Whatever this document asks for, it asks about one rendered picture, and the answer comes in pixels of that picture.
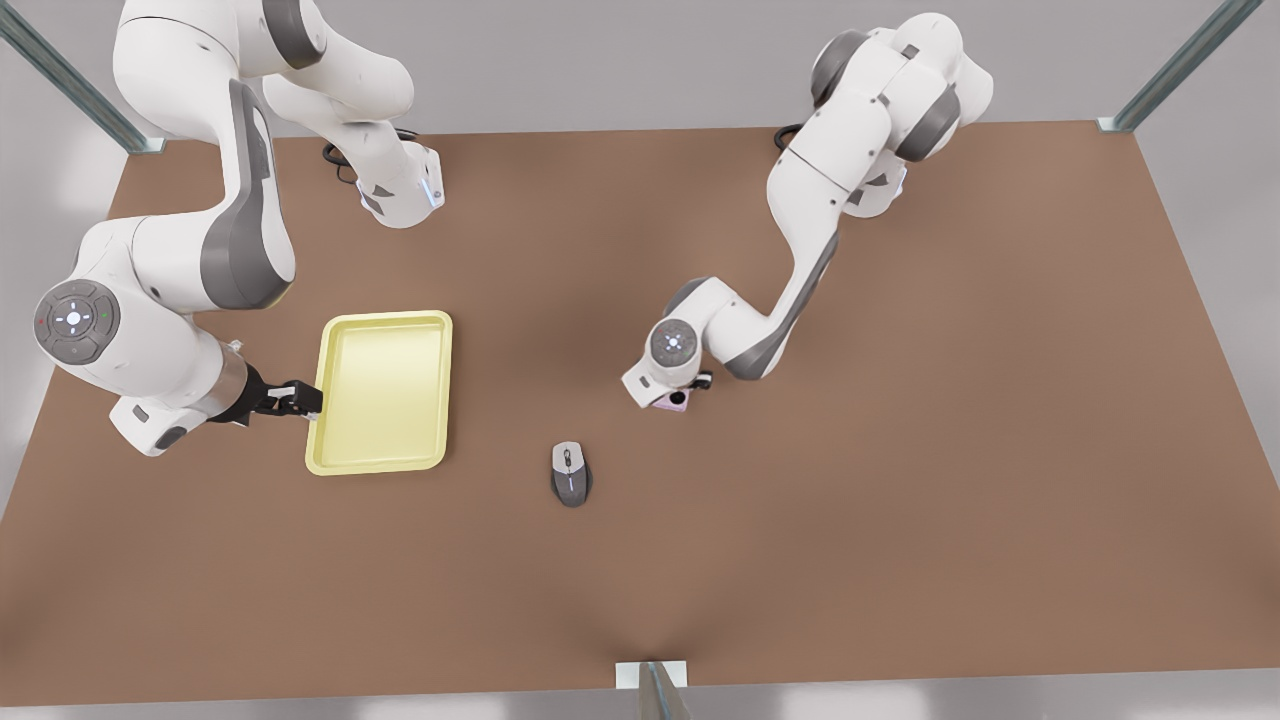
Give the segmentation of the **pale yellow rectangular tray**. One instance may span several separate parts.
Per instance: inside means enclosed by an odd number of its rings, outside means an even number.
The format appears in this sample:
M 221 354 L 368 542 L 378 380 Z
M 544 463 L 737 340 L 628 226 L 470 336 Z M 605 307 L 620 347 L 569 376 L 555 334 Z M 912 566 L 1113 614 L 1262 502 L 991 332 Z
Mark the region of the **pale yellow rectangular tray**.
M 453 322 L 444 311 L 339 315 L 316 370 L 323 410 L 308 428 L 316 477 L 421 471 L 445 456 Z

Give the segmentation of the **grey computer mouse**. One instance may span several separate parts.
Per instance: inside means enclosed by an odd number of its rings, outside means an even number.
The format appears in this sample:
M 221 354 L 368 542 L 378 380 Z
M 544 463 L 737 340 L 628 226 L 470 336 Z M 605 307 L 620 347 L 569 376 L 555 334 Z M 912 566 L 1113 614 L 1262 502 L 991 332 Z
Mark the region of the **grey computer mouse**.
M 568 509 L 582 506 L 594 484 L 593 470 L 585 460 L 579 442 L 566 441 L 556 445 L 550 454 L 550 488 L 562 505 Z

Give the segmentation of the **silver frame post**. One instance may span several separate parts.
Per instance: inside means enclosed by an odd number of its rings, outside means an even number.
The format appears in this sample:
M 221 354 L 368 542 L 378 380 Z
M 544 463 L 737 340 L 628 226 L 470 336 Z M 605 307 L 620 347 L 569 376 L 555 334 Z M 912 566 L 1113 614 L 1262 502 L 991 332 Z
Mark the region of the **silver frame post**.
M 0 38 L 128 154 L 163 152 L 164 138 L 148 137 L 125 118 L 9 0 L 0 0 Z
M 1094 120 L 1097 129 L 1105 135 L 1134 133 L 1263 4 L 1222 0 L 1115 115 Z
M 644 661 L 614 665 L 614 688 L 637 692 L 637 720 L 691 720 L 681 689 L 689 687 L 687 662 Z

